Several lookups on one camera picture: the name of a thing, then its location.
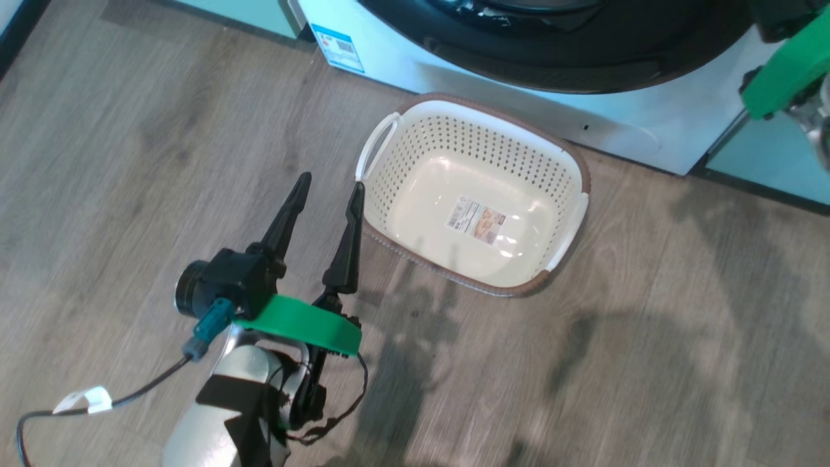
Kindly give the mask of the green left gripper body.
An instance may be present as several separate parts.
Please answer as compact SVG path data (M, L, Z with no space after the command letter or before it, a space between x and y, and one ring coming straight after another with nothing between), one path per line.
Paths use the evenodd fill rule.
M252 348L251 355L272 365L266 387L276 399L268 406L285 429L322 419L326 388L320 379L329 355L360 356L361 323L340 314L341 308L332 296L306 304L275 295L257 319L234 322L234 348Z

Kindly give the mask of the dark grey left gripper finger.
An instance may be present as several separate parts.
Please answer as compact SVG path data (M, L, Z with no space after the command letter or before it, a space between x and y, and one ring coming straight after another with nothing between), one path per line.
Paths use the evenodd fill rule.
M250 243L246 248L247 254L257 254L266 258L267 272L272 277L283 277L287 271L285 254L291 242L294 225L305 207L312 178L310 172L303 172L298 177L262 240Z
M335 257L322 278L323 293L313 302L317 308L326 311L342 311L343 305L340 297L358 292L365 194L364 184L356 182L345 211L346 228L342 233Z

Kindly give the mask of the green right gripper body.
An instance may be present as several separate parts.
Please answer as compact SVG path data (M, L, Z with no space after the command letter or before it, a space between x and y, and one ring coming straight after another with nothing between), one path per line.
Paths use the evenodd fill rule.
M830 6L780 44L764 65L744 75L741 98L752 119L766 119L805 99L830 72Z

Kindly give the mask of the washing machine glass door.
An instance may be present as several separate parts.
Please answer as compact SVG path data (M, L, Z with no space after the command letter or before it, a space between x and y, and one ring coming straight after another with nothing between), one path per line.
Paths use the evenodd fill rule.
M649 88L720 56L747 0L358 0L400 35L481 76L576 94Z

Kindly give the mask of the white front-load washing machine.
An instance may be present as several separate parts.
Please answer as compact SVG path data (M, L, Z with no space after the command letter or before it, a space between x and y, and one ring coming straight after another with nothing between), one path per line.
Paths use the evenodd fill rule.
M744 110L739 86L776 46L752 24L706 65L649 88L576 94L522 88L460 68L400 35L358 0L300 0L312 24L350 36L363 76L395 88L450 93L611 156L685 175Z

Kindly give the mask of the wide pale green cabinet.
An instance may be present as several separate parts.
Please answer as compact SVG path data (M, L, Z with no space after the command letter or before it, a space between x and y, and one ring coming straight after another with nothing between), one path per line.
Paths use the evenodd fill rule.
M741 114L689 174L830 217L830 171L788 116Z

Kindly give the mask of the cream perforated laundry basket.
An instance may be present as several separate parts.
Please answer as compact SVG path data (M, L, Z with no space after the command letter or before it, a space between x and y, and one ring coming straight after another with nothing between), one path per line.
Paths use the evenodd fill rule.
M524 296L560 266L589 209L575 146L483 104L419 95L373 129L357 163L362 229L403 258L492 296ZM487 245L448 228L466 196L507 216Z

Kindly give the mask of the black round motor housing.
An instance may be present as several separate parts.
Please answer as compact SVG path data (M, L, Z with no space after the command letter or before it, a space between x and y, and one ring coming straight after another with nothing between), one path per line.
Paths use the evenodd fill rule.
M185 317L198 318L195 313L196 285L208 262L196 260L190 263L179 275L174 288L174 306Z

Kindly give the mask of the basket product label sticker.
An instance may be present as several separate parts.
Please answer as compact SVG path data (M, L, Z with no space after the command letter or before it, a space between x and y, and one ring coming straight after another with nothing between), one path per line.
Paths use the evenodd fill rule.
M496 240L504 239L501 230L506 221L507 216L501 211L475 199L460 196L445 225L454 232L474 237L487 245L494 245Z

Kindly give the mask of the blue white energy label sticker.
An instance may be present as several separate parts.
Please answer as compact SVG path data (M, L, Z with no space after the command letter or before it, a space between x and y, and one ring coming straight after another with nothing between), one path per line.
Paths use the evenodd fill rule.
M312 24L315 38L329 65L346 71L365 74L364 66L350 36Z

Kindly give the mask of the narrow pale green cabinet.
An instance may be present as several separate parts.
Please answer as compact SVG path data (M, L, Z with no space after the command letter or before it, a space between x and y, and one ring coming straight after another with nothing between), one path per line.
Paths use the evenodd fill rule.
M299 0L171 0L249 29L297 39L307 25Z

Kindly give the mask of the black wall baseboard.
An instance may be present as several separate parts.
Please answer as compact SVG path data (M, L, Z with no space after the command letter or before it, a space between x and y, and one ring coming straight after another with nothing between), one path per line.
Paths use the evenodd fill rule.
M0 0L0 82L51 0Z

